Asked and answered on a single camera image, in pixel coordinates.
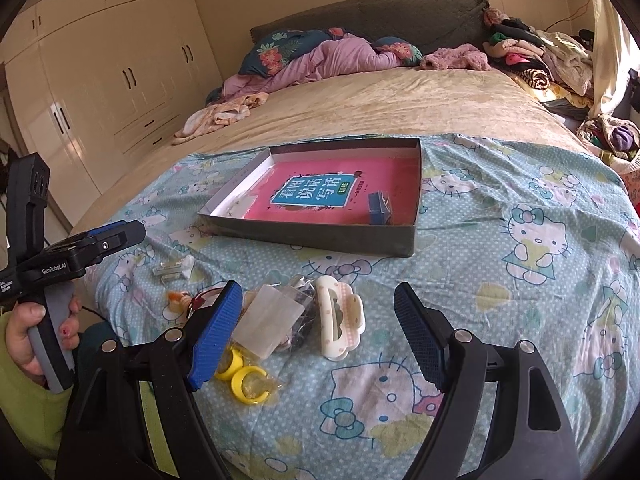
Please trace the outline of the green sleeve forearm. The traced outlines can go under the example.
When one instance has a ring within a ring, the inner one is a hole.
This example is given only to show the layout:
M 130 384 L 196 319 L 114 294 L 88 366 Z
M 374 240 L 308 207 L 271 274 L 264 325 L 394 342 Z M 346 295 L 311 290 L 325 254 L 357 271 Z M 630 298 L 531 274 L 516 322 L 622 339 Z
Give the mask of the green sleeve forearm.
M 6 350 L 10 318 L 1 317 L 1 411 L 36 467 L 53 479 L 72 389 L 52 393 L 23 373 Z

